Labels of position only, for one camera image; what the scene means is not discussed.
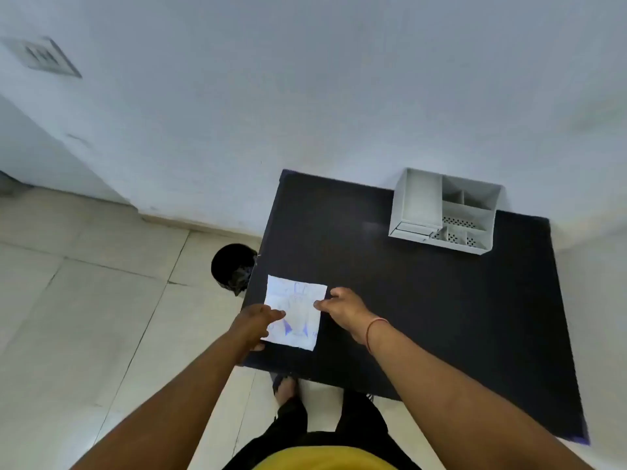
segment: black table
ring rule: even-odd
[[[392,197],[284,171],[244,305],[263,302],[269,274],[350,287],[554,435],[585,440],[549,221],[499,211],[492,251],[476,256],[388,237]],[[398,399],[372,356],[325,313],[314,351],[267,343],[244,364]]]

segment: forearm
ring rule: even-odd
[[[447,469],[589,469],[516,406],[391,325],[373,323],[369,344]]]
[[[246,352],[225,333],[87,452],[73,470],[186,469],[233,367]]]

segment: yellow shirt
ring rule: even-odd
[[[365,450],[354,447],[291,447],[263,460],[254,470],[396,470]]]

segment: person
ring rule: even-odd
[[[314,307],[365,345],[394,385],[448,470],[590,469],[513,404],[429,354],[374,315],[347,288]],[[251,305],[231,328],[160,391],[95,444],[72,468],[185,469],[233,367],[259,350],[267,326],[285,313]],[[307,413],[292,378],[275,380],[278,417],[227,469],[418,468],[389,437],[365,396],[345,391],[335,432],[307,433]]]

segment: trash bag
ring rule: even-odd
[[[238,296],[248,288],[257,252],[244,244],[229,244],[220,249],[211,261],[211,275],[221,287]]]

